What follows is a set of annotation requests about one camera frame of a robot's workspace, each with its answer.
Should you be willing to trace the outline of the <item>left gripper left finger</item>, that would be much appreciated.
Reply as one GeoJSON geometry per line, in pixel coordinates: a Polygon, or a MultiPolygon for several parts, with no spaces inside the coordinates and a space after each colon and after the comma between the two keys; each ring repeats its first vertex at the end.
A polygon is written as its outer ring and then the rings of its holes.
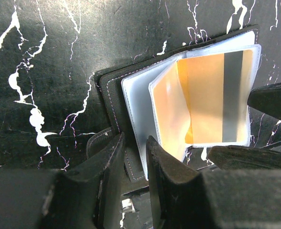
{"type": "Polygon", "coordinates": [[[0,170],[0,229],[117,229],[125,135],[69,171],[0,170]]]}

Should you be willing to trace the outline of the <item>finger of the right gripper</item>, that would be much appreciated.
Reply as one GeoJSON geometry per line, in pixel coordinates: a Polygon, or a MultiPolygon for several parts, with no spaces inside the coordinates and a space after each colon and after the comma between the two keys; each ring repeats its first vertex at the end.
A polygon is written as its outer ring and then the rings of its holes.
{"type": "Polygon", "coordinates": [[[281,152],[246,146],[214,146],[208,159],[223,170],[281,169],[281,152]]]}
{"type": "Polygon", "coordinates": [[[247,101],[248,106],[281,120],[281,83],[253,89],[247,101]]]}

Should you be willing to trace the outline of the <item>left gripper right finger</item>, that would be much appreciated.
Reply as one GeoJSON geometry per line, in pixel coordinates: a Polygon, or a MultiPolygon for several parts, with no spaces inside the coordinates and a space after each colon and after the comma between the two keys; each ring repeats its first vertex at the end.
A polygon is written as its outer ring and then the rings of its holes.
{"type": "Polygon", "coordinates": [[[281,229],[281,169],[198,172],[150,136],[146,142],[156,229],[281,229]]]}

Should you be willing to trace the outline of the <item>black card holder wallet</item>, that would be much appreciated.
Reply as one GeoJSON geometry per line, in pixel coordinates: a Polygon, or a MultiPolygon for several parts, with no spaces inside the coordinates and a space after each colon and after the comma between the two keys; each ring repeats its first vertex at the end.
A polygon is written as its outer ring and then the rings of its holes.
{"type": "MultiPolygon", "coordinates": [[[[191,146],[213,147],[185,142],[191,118],[178,76],[177,62],[186,58],[252,49],[256,60],[253,63],[251,90],[261,55],[261,46],[257,42],[258,30],[257,25],[247,26],[204,42],[182,46],[100,78],[99,87],[111,126],[94,138],[99,139],[108,133],[125,134],[124,166],[130,182],[148,178],[146,141],[149,136],[154,137],[164,150],[179,161],[184,160],[191,146]]],[[[243,146],[250,144],[250,130],[249,120],[248,144],[243,146]]]]}

